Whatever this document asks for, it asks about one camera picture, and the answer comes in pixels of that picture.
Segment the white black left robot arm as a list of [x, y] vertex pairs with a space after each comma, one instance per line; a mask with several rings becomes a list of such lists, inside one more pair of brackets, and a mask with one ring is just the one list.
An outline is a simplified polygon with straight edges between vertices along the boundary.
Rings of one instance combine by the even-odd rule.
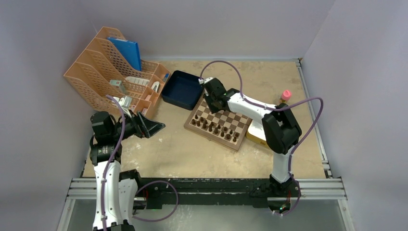
[[140, 112], [125, 115], [116, 122], [106, 111], [91, 116], [94, 131], [90, 140], [90, 160], [96, 178], [94, 231], [133, 231], [133, 199], [142, 194], [143, 183], [136, 170], [121, 172], [123, 139], [130, 136], [150, 138], [165, 128]]

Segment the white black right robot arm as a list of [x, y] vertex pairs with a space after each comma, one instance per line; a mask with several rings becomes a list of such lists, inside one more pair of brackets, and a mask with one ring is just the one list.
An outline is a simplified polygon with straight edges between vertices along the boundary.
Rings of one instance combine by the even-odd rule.
[[289, 189], [291, 178], [290, 151], [298, 144], [301, 128], [288, 105], [262, 103], [245, 96], [237, 89], [226, 90], [217, 78], [200, 78], [204, 99], [211, 111], [238, 113], [262, 125], [265, 140], [273, 154], [271, 192], [281, 196]]

